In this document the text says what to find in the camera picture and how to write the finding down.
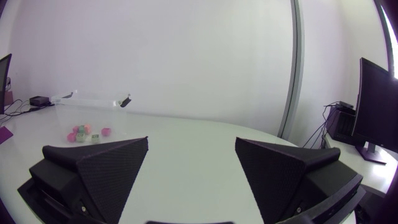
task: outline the white table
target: white table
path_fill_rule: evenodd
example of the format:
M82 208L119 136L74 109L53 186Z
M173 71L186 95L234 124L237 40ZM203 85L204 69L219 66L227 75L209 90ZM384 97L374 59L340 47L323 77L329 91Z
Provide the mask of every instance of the white table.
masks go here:
M232 124L127 115L126 139L148 136L149 151L120 223L263 223L235 153L236 137L293 144ZM42 146L65 146L55 108L18 116L6 124L14 134L0 145L0 197L16 223L40 223L17 189L28 169L43 159Z
M387 193L397 170L397 161L383 148L376 146L386 165L365 161L354 146L335 141L329 134L326 135L326 145L340 148L340 161L363 176L363 185Z

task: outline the clear plastic box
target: clear plastic box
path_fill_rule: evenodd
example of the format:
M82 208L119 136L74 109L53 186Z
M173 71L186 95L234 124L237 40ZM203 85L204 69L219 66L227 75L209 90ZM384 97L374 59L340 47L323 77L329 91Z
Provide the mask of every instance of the clear plastic box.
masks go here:
M63 142L74 144L93 144L91 136L99 134L99 143L120 141L126 135L125 106L131 101L128 93L90 93L74 90L51 97L55 104L60 135ZM83 142L70 142L68 135L75 126L91 126L91 133L85 133ZM110 128L109 136L103 136L101 130Z

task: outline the colorful cube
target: colorful cube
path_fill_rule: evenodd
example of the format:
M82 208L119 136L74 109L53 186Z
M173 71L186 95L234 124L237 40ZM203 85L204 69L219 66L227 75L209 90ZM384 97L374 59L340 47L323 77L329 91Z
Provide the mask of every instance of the colorful cube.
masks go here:
M110 135L111 135L111 129L110 129L110 128L103 128L103 129L101 130L101 134L102 134L103 136L110 136Z
M73 127L73 133L78 133L79 132L79 126Z
M92 143L100 143L100 135L99 134L93 134L91 136L91 142Z
M80 125L78 133L84 133L84 132L85 132L85 126L84 125Z
M68 137L67 137L68 142L75 142L76 141L76 135L77 135L77 133L69 133Z
M89 134L89 133L91 133L91 125L89 125L89 124L85 124L85 133L86 134Z
M86 135L84 133L78 133L76 135L77 142L84 142L86 140Z

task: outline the green cube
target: green cube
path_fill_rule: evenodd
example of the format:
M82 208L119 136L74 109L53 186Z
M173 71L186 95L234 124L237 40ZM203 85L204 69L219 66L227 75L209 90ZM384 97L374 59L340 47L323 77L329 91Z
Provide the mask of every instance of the green cube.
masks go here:
M77 133L84 133L85 132L85 126L84 125L80 125L79 126L79 130Z
M76 135L76 142L84 142L86 139L86 135L84 133L78 133Z
M93 134L91 136L91 142L92 143L100 143L100 135L99 134Z

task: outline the pink cube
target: pink cube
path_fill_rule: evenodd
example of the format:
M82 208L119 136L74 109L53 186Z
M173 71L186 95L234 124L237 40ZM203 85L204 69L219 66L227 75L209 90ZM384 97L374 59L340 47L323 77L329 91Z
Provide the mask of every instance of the pink cube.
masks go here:
M103 129L101 130L101 134L102 134L103 136L109 136L109 135L111 135L111 129L110 129L110 128L103 128Z
M77 133L77 132L79 132L79 126L73 127L73 133Z
M77 133L69 133L68 137L67 137L68 142L75 142L76 141L76 135L77 135Z
M86 134L91 133L91 125L85 124L85 133L86 133Z

